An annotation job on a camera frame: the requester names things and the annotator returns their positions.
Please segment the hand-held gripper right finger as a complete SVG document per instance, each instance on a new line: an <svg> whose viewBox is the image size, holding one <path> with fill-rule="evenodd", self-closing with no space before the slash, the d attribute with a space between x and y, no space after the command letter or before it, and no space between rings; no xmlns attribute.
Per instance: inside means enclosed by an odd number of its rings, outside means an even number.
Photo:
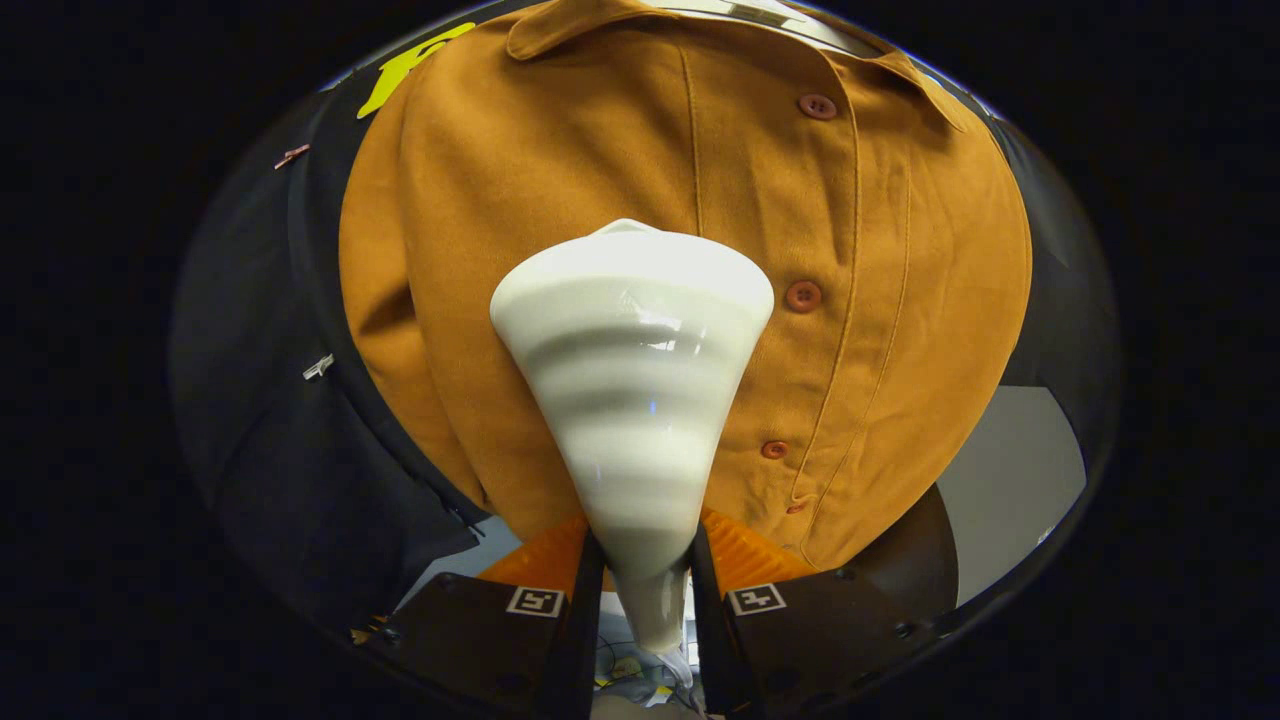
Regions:
<svg viewBox="0 0 1280 720"><path fill-rule="evenodd" d="M928 618L863 571L805 573L745 525L701 511L690 547L713 717L831 717L940 643Z"/></svg>

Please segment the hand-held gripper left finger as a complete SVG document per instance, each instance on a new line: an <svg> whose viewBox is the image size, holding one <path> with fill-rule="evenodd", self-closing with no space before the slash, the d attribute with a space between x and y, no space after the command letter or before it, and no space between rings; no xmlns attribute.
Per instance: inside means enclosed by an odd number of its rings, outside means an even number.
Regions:
<svg viewBox="0 0 1280 720"><path fill-rule="evenodd" d="M605 559L588 519L374 618L365 656L445 717L586 717Z"/></svg>

